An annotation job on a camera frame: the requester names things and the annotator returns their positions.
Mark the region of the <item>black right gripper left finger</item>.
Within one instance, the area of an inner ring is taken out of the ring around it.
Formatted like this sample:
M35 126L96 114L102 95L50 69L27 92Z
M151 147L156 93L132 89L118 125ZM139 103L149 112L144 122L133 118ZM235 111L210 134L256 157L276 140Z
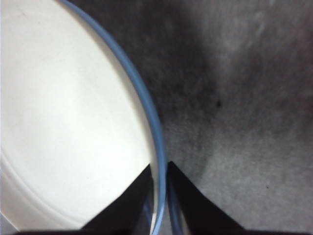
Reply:
M153 217L153 178L148 165L129 187L91 219L84 232L149 232Z

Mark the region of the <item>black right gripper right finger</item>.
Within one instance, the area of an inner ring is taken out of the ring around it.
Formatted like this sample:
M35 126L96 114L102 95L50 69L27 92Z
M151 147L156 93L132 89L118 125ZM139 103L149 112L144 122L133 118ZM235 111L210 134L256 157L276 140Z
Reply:
M206 198L174 162L168 163L168 207L173 232L244 232L245 228Z

